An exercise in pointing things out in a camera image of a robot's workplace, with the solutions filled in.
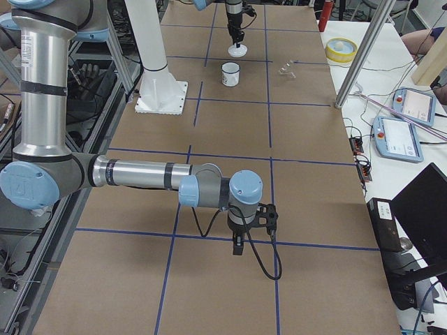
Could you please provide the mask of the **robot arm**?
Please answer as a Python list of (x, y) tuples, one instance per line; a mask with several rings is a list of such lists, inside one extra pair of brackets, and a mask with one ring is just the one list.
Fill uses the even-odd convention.
[[(193, 4), (197, 10), (204, 10), (211, 3), (212, 0), (193, 0)], [(230, 37), (232, 38), (233, 47), (236, 50), (242, 49), (242, 41), (244, 39), (244, 32), (242, 30), (242, 16), (243, 16), (243, 1), (225, 0), (227, 27)]]
[(69, 43), (108, 38), (107, 3), (13, 1), (12, 19), (21, 31), (22, 134), (1, 171), (2, 193), (18, 207), (41, 209), (104, 185), (174, 190), (184, 206), (226, 211), (233, 252), (241, 255), (261, 215), (263, 182), (255, 172), (225, 178), (211, 163), (123, 161), (66, 146)]

